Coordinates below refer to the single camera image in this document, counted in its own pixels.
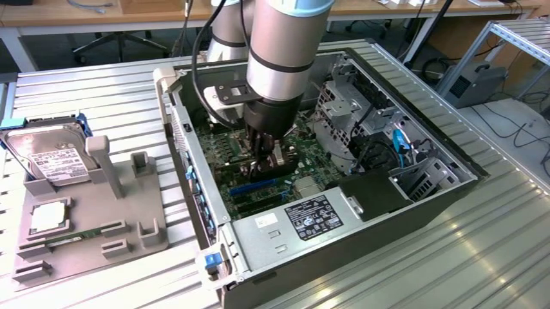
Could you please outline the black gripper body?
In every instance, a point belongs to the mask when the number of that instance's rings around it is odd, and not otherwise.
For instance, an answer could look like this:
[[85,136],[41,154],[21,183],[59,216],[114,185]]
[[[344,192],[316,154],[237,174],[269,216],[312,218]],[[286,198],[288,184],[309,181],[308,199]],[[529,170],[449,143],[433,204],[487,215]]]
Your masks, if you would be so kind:
[[301,95],[284,101],[261,98],[244,104],[244,123],[250,138],[262,135],[282,138],[293,124],[301,98]]

